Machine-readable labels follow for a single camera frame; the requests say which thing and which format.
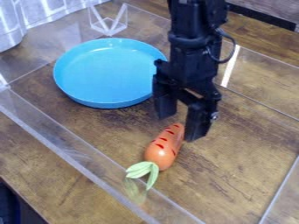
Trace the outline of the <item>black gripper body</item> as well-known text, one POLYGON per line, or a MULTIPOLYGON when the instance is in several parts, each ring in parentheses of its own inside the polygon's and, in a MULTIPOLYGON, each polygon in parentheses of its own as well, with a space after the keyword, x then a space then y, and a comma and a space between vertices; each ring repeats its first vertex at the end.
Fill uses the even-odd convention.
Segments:
POLYGON ((193 98, 195 101, 204 100, 217 105, 220 92, 212 79, 219 71, 221 37, 187 38, 171 33, 168 40, 171 58, 153 62, 153 84, 168 85, 177 101, 189 102, 193 98))

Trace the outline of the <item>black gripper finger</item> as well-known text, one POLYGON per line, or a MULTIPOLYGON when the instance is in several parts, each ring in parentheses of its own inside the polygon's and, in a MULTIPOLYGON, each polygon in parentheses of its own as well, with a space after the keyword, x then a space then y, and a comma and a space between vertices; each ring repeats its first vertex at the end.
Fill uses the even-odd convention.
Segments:
POLYGON ((153 84, 153 108, 160 119, 173 116, 176 113, 177 100, 173 90, 161 83, 153 84))
POLYGON ((219 111, 215 103, 197 100, 188 106, 184 140, 192 142, 204 137, 209 131, 213 121, 219 118, 219 111))

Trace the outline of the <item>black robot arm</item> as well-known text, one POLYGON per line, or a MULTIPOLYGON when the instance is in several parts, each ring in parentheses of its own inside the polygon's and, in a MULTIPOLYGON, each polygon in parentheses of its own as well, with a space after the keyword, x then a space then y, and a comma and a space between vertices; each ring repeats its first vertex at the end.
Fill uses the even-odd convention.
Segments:
POLYGON ((176 114, 187 107, 184 140, 204 137, 219 116, 220 91, 213 85, 221 48, 220 25, 227 19, 224 0, 167 0, 171 12, 171 57, 156 60, 153 105, 157 117, 176 114))

